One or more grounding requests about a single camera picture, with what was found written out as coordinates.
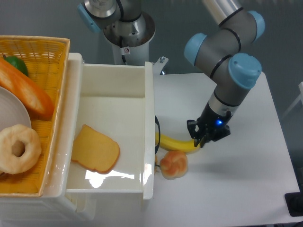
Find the white plate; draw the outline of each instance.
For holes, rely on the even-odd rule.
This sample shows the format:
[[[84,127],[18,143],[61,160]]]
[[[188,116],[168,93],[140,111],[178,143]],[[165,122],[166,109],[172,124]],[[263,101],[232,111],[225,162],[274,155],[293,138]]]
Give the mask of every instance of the white plate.
[[[31,128],[28,112],[14,94],[0,87],[0,131],[15,124]]]

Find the donut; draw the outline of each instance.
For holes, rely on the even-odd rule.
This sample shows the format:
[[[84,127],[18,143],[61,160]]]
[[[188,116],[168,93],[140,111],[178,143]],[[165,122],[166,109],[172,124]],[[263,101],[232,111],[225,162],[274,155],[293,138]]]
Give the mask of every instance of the donut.
[[[187,156],[179,150],[169,151],[160,161],[162,175],[169,180],[182,177],[187,172]]]
[[[19,151],[13,150],[16,149],[18,141],[25,146],[25,151],[20,157]],[[0,131],[0,173],[23,173],[36,164],[40,154],[41,142],[35,130],[16,124]]]

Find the woven basket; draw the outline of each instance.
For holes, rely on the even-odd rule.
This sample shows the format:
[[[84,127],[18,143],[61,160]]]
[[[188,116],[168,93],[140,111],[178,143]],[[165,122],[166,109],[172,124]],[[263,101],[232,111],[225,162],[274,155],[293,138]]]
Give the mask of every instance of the woven basket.
[[[21,58],[27,66],[29,78],[46,91],[55,105],[51,121],[31,118],[32,128],[37,131],[42,145],[38,162],[24,173],[2,175],[0,196],[37,197],[43,194],[54,153],[56,121],[61,108],[69,50],[70,40],[65,38],[0,36],[0,57],[14,55]]]

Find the banana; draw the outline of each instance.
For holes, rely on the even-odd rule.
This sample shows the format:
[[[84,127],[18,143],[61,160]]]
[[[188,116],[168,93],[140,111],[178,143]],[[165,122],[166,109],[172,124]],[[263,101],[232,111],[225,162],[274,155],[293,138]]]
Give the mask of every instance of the banana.
[[[159,134],[156,133],[155,136],[156,144],[159,142]],[[182,141],[182,140],[175,140],[171,137],[161,134],[160,139],[160,147],[171,151],[171,150],[180,150],[185,153],[195,151],[199,148],[194,146],[194,140]]]

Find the baguette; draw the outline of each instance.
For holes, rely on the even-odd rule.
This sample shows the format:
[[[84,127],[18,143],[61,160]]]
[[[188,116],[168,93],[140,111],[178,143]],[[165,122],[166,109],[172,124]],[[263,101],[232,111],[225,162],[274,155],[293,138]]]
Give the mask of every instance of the baguette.
[[[34,81],[0,58],[0,86],[13,93],[27,111],[40,120],[50,120],[54,104]]]

